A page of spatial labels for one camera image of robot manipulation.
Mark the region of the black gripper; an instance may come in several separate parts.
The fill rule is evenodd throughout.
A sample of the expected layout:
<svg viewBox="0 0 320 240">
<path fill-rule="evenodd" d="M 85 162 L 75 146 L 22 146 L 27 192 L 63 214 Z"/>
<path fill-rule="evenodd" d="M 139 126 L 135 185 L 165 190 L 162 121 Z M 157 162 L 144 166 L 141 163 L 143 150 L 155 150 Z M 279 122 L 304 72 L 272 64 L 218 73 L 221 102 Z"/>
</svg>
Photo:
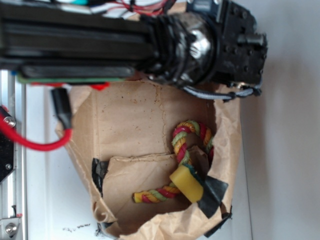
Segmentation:
<svg viewBox="0 0 320 240">
<path fill-rule="evenodd" d="M 186 11 L 199 15 L 210 32 L 206 81 L 246 87 L 262 82 L 268 42 L 264 33 L 256 32 L 248 9 L 231 0 L 194 0 Z"/>
</svg>

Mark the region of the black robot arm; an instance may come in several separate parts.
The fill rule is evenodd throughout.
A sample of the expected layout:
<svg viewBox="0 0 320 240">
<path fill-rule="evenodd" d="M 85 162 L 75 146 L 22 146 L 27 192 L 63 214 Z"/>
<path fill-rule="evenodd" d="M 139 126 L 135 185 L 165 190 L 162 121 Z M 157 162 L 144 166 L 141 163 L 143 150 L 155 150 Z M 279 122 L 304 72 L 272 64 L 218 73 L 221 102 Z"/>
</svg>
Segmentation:
<svg viewBox="0 0 320 240">
<path fill-rule="evenodd" d="M 230 0 L 191 0 L 185 12 L 138 21 L 49 2 L 0 3 L 0 67 L 28 82 L 96 84 L 139 71 L 177 88 L 254 87 L 267 51 L 250 11 Z"/>
</svg>

